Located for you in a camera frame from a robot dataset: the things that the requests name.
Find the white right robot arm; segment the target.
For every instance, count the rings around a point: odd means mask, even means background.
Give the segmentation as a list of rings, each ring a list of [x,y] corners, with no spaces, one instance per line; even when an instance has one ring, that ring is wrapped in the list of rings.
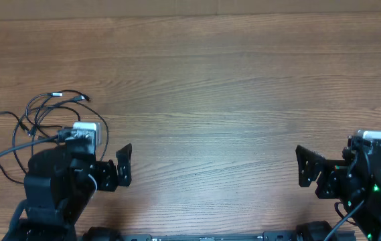
[[[381,140],[349,141],[341,160],[297,146],[299,185],[316,182],[319,199],[338,199],[368,240],[381,240]]]

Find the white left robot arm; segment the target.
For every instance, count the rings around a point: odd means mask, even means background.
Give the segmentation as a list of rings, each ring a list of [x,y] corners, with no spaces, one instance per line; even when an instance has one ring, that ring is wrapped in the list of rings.
[[[116,161],[98,161],[67,145],[35,154],[23,182],[26,199],[4,240],[78,240],[75,225],[94,194],[130,186],[131,155],[131,144],[116,152]]]

